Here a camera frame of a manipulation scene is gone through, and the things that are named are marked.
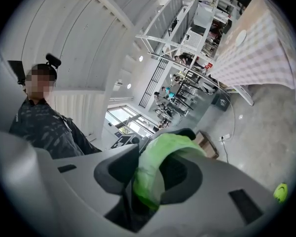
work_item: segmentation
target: desk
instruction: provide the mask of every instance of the desk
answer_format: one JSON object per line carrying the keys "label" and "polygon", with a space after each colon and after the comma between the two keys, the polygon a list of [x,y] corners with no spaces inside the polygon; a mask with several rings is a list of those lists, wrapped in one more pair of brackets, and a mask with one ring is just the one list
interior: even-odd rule
{"label": "desk", "polygon": [[[244,41],[235,46],[238,34]],[[221,41],[211,76],[227,86],[281,84],[296,93],[296,44],[292,29],[270,0],[252,0]]]}

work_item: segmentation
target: camo shirt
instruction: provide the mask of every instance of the camo shirt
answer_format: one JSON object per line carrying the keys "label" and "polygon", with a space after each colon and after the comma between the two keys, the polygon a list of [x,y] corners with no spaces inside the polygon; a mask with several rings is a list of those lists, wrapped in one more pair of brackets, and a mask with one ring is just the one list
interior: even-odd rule
{"label": "camo shirt", "polygon": [[29,141],[36,148],[49,151],[53,159],[101,152],[73,123],[41,99],[36,105],[25,100],[15,116],[10,133]]}

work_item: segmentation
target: man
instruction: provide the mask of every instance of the man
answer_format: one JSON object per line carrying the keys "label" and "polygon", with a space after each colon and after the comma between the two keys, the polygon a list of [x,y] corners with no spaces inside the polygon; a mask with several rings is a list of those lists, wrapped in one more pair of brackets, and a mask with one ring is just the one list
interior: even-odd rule
{"label": "man", "polygon": [[[179,62],[179,63],[183,62],[187,66],[190,66],[191,63],[192,63],[192,61],[193,61],[192,58],[188,57],[184,53],[181,54],[181,55],[179,55],[179,56],[174,56],[174,59],[176,60],[176,62]],[[197,67],[197,68],[199,68],[199,69],[201,69],[201,70],[204,69],[204,67],[202,67],[201,65],[199,65],[196,61],[194,62],[194,66]]]}
{"label": "man", "polygon": [[167,93],[167,95],[170,97],[170,98],[174,98],[174,96],[176,96],[177,98],[180,98],[182,101],[185,101],[186,100],[186,97],[183,97],[181,94],[175,94],[175,90],[177,91],[177,89],[174,89],[173,90],[173,87],[162,87],[161,88],[162,91],[165,91]]}
{"label": "man", "polygon": [[50,65],[32,67],[25,81],[28,97],[10,132],[26,139],[34,147],[46,149],[53,159],[101,152],[86,139],[72,119],[60,115],[46,102],[56,79],[57,73]]}
{"label": "man", "polygon": [[159,94],[160,93],[157,92],[157,91],[154,93],[154,100],[156,102],[156,105],[158,105],[158,106],[164,105],[167,108],[171,108],[174,111],[176,111],[178,114],[180,114],[181,116],[186,116],[188,114],[188,111],[183,111],[178,106],[172,104],[168,99],[165,99],[163,97],[160,97]]}

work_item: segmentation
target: concrete floor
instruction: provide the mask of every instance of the concrete floor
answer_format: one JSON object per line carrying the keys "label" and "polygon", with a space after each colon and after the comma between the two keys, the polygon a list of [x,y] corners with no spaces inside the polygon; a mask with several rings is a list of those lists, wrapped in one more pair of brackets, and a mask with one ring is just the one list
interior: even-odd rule
{"label": "concrete floor", "polygon": [[[281,85],[252,85],[249,90],[255,102],[253,106],[239,94],[231,95],[235,132],[232,140],[225,141],[229,163],[270,191],[282,182],[287,183],[291,191],[296,179],[295,92]],[[198,94],[202,100],[191,105],[194,111],[182,118],[178,126],[207,134],[220,154],[218,160],[226,161],[218,139],[232,134],[232,108],[229,106],[223,112],[210,105],[213,96],[200,91]]]}

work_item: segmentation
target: green fabric bag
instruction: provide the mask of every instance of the green fabric bag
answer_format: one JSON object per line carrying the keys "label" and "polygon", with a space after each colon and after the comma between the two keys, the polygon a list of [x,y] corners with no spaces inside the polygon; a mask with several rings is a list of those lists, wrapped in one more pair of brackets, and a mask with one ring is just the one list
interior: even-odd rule
{"label": "green fabric bag", "polygon": [[152,196],[157,170],[169,154],[191,150],[205,156],[204,150],[199,145],[192,142],[188,137],[177,134],[161,134],[148,144],[146,150],[139,157],[133,184],[134,193],[143,204],[150,209],[158,209],[160,201]]}

